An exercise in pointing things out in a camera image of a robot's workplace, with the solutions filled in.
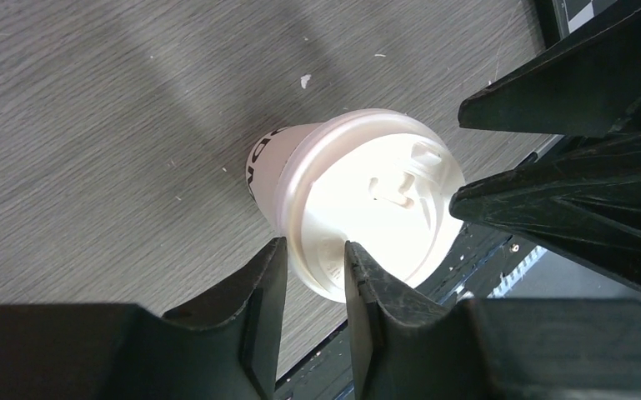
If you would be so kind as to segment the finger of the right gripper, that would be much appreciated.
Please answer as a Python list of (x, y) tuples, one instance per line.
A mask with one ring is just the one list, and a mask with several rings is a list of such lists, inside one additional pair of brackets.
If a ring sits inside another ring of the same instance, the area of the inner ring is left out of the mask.
[(617, 1), (472, 97), (462, 128), (604, 137), (641, 130), (641, 1)]
[(641, 292), (641, 132), (473, 182), (449, 211)]

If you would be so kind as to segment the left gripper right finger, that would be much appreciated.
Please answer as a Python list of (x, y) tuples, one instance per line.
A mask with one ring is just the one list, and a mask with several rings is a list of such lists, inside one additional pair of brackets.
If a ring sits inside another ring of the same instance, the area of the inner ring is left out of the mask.
[(358, 399), (641, 399), (641, 301), (439, 306), (344, 246)]

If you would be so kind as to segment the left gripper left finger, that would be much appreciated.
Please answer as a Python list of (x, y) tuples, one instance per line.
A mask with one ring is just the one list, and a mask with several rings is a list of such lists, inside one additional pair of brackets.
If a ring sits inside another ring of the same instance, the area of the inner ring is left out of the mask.
[(135, 303), (0, 305), (0, 399), (270, 399), (287, 242), (162, 316)]

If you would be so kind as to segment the white plastic cup lid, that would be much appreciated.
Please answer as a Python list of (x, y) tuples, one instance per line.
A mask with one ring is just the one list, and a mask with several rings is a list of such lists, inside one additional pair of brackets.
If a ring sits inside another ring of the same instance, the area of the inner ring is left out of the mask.
[(346, 242), (411, 288), (425, 282), (462, 229), (448, 208), (464, 184), (429, 127), (400, 112), (357, 110), (313, 127), (290, 152), (270, 218), (297, 277), (343, 303)]

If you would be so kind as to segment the white paper coffee cup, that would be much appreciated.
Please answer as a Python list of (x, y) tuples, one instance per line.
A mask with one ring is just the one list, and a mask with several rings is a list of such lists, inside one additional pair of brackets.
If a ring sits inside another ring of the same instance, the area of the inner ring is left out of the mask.
[(275, 194), (279, 179), (293, 151), (320, 123), (282, 127), (261, 137), (246, 161), (246, 184), (253, 201), (274, 230)]

